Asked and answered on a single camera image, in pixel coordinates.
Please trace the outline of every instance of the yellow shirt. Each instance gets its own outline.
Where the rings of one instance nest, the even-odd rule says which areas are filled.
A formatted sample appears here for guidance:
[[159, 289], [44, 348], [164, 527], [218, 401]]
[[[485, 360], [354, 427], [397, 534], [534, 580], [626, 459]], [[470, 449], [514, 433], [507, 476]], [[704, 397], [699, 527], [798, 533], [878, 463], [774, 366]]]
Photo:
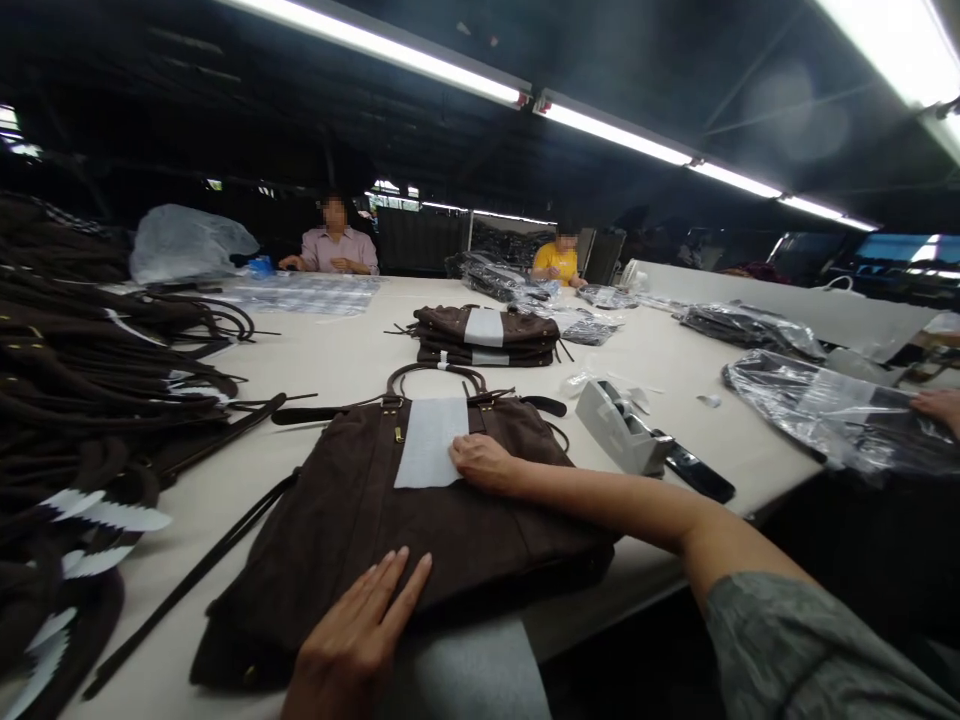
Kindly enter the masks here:
[[560, 271], [560, 276], [556, 279], [565, 286], [569, 285], [570, 279], [577, 274], [577, 251], [567, 250], [562, 253], [557, 250], [555, 242], [547, 243], [537, 252], [537, 257], [533, 260], [533, 269], [542, 270], [551, 267]]

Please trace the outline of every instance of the fluorescent light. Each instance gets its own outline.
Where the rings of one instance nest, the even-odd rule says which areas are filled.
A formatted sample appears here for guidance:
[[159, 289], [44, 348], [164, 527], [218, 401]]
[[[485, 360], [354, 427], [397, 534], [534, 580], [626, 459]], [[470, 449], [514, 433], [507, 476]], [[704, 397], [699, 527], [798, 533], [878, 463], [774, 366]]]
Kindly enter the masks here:
[[639, 135], [634, 135], [633, 133], [621, 130], [613, 125], [608, 125], [600, 120], [587, 117], [574, 110], [565, 108], [562, 105], [547, 103], [543, 108], [537, 110], [537, 112], [545, 118], [556, 120], [558, 123], [566, 125], [567, 127], [582, 130], [598, 138], [623, 145], [631, 150], [642, 152], [645, 155], [651, 155], [664, 162], [672, 163], [673, 165], [687, 165], [693, 161], [691, 156], [684, 155], [682, 152], [677, 152], [664, 145], [655, 143], [652, 140], [647, 140]]
[[521, 100], [525, 97], [517, 88], [495, 82], [288, 0], [220, 0], [220, 2], [506, 105], [519, 107], [522, 104]]
[[500, 213], [492, 213], [488, 210], [474, 210], [474, 215], [487, 215], [489, 217], [502, 217], [504, 220], [520, 220], [522, 222], [532, 222], [535, 225], [556, 225], [554, 222], [549, 220], [534, 220], [532, 218], [520, 217], [518, 215], [501, 215]]
[[811, 215], [825, 217], [827, 220], [839, 220], [843, 217], [842, 212], [837, 212], [836, 210], [824, 207], [823, 205], [817, 205], [816, 203], [812, 203], [809, 200], [803, 200], [802, 198], [785, 197], [780, 198], [780, 202], [782, 202], [784, 205], [789, 205], [792, 208], [796, 208], [797, 210], [808, 212]]
[[864, 232], [876, 232], [880, 229], [876, 225], [870, 225], [869, 223], [860, 222], [859, 220], [854, 220], [853, 218], [848, 217], [837, 218], [837, 222], [843, 223], [844, 225], [849, 225], [857, 230], [863, 230]]
[[458, 208], [456, 205], [441, 205], [440, 203], [420, 203], [421, 205], [426, 205], [427, 207], [436, 207], [441, 210], [456, 210], [457, 212], [470, 212], [466, 208]]
[[911, 108], [957, 96], [960, 60], [930, 0], [817, 0]]
[[705, 162], [701, 163], [700, 165], [690, 165], [689, 167], [691, 170], [698, 172], [701, 175], [712, 177], [714, 180], [725, 182], [728, 185], [733, 185], [741, 190], [752, 192], [754, 195], [759, 195], [760, 197], [772, 199], [783, 195], [782, 190], [777, 190], [776, 188], [772, 188], [769, 185], [764, 185], [763, 183], [758, 183], [756, 180], [751, 180], [743, 175], [738, 175], [737, 173], [730, 172], [729, 170], [724, 170], [722, 167], [718, 167], [712, 163]]

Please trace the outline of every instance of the person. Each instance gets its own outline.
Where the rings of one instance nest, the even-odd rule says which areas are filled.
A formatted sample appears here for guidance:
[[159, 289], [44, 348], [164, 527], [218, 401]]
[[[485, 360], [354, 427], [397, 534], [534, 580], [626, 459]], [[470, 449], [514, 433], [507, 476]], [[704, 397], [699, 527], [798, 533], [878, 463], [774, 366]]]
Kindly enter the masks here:
[[577, 233], [558, 226], [557, 238], [537, 251], [530, 277], [534, 280], [559, 280], [566, 287], [581, 288], [587, 281], [577, 272]]
[[373, 241], [366, 233], [350, 227], [343, 198], [330, 193], [322, 207], [326, 224], [307, 230], [300, 254], [281, 260], [281, 269], [293, 266], [301, 272], [379, 275]]
[[[960, 431], [960, 391], [915, 403]], [[660, 480], [521, 460], [486, 435], [455, 439], [450, 457], [484, 492], [677, 555], [713, 640], [731, 718], [960, 717], [960, 703], [722, 505]], [[427, 555], [391, 606], [408, 555], [388, 554], [317, 625], [297, 659], [284, 720], [370, 717], [430, 572]]]

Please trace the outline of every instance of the brown handbag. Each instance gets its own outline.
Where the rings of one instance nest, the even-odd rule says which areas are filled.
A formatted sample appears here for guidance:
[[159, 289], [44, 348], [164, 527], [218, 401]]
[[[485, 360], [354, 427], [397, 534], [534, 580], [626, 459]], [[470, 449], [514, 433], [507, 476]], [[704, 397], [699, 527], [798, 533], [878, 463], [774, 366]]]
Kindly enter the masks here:
[[[434, 556], [415, 617], [421, 627], [503, 612], [603, 576], [619, 539], [611, 532], [486, 495], [462, 480], [442, 488], [394, 488], [404, 449], [398, 440], [406, 437], [418, 402], [398, 394], [394, 383], [425, 368], [436, 365], [401, 368], [386, 393], [366, 404], [274, 413], [278, 424], [332, 422], [288, 483], [246, 566], [208, 609], [191, 682], [224, 689], [283, 686], [301, 644], [327, 610], [371, 564], [404, 545], [411, 557]], [[473, 384], [466, 401], [471, 433], [487, 434], [527, 460], [572, 465], [534, 407], [546, 399], [491, 392], [476, 371], [447, 369]]]

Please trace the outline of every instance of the gray sleeve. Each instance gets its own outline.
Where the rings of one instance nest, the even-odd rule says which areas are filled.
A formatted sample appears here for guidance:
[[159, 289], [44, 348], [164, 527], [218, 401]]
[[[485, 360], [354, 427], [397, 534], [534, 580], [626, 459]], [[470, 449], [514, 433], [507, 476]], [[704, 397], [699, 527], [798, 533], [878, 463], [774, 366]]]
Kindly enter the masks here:
[[960, 704], [822, 588], [731, 575], [706, 616], [731, 718], [960, 718]]

